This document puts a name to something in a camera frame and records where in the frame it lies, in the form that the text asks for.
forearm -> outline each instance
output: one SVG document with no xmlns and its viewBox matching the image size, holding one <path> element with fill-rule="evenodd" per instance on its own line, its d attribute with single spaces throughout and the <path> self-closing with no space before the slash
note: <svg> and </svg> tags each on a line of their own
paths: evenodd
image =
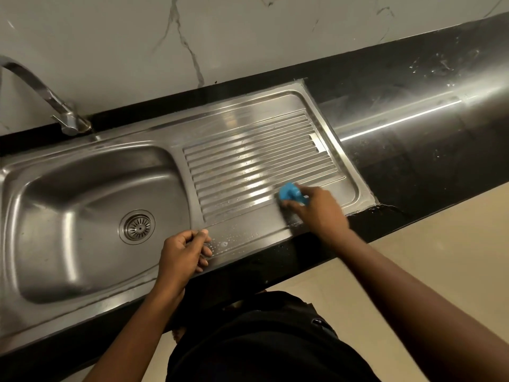
<svg viewBox="0 0 509 382">
<path fill-rule="evenodd" d="M 509 345 L 486 327 L 355 233 L 333 248 L 430 380 L 509 380 Z"/>
<path fill-rule="evenodd" d="M 148 294 L 85 382 L 141 381 L 178 302 L 178 290 Z"/>
</svg>

black clothing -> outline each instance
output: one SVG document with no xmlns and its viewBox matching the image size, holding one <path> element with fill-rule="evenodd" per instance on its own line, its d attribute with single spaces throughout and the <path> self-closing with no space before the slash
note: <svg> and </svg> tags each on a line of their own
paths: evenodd
<svg viewBox="0 0 509 382">
<path fill-rule="evenodd" d="M 166 380 L 380 381 L 312 305 L 280 291 L 188 327 Z"/>
</svg>

wall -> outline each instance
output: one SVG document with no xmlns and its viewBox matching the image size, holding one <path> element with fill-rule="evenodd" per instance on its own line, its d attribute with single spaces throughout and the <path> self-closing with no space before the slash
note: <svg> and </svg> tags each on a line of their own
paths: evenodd
<svg viewBox="0 0 509 382">
<path fill-rule="evenodd" d="M 509 0 L 0 0 L 0 53 L 82 114 L 509 11 Z M 52 109 L 3 72 L 0 135 Z"/>
</svg>

faucet spout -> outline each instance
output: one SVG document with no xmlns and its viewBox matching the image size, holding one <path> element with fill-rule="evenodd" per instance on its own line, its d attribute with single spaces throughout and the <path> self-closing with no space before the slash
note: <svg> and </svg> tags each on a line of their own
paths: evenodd
<svg viewBox="0 0 509 382">
<path fill-rule="evenodd" d="M 92 129 L 92 124 L 85 118 L 78 115 L 72 104 L 60 99 L 46 84 L 42 82 L 27 67 L 18 63 L 10 57 L 0 55 L 0 67 L 11 71 L 20 79 L 24 80 L 39 96 L 42 97 L 58 113 L 52 118 L 60 123 L 62 132 L 66 135 L 76 135 Z"/>
</svg>

drain strainer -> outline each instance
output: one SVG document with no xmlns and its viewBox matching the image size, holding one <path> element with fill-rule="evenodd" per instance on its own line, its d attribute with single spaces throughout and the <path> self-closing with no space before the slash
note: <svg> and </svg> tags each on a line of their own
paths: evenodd
<svg viewBox="0 0 509 382">
<path fill-rule="evenodd" d="M 154 232 L 154 216 L 146 210 L 133 210 L 127 213 L 119 225 L 119 236 L 131 245 L 141 244 Z"/>
</svg>

